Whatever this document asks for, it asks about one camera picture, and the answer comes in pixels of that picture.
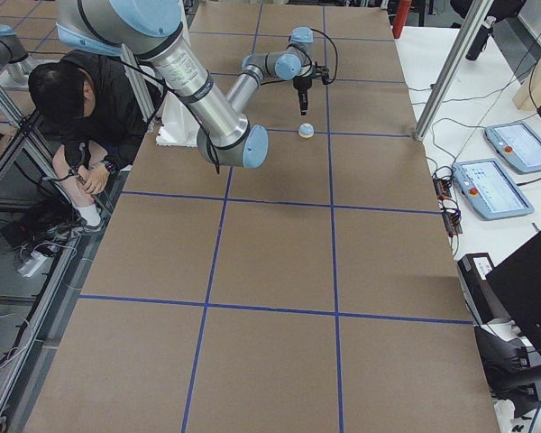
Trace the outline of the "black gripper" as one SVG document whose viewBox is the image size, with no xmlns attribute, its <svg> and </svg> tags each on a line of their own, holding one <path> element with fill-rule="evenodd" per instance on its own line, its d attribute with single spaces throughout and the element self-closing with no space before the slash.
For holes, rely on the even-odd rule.
<svg viewBox="0 0 541 433">
<path fill-rule="evenodd" d="M 308 110 L 308 96 L 307 92 L 313 86 L 313 79 L 311 76 L 296 76 L 292 80 L 293 88 L 298 92 L 298 104 L 301 115 L 307 115 Z"/>
</svg>

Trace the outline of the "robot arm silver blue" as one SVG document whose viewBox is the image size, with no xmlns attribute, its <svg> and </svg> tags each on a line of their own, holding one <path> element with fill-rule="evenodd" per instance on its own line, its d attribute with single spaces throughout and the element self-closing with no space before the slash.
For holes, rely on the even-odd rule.
<svg viewBox="0 0 541 433">
<path fill-rule="evenodd" d="M 264 79 L 307 78 L 313 69 L 313 32 L 298 27 L 286 50 L 245 57 L 238 79 L 223 94 L 184 40 L 176 1 L 60 1 L 57 27 L 60 40 L 75 49 L 117 57 L 127 46 L 137 60 L 150 63 L 197 119 L 197 148 L 216 167 L 264 163 L 268 133 L 243 110 Z"/>
</svg>

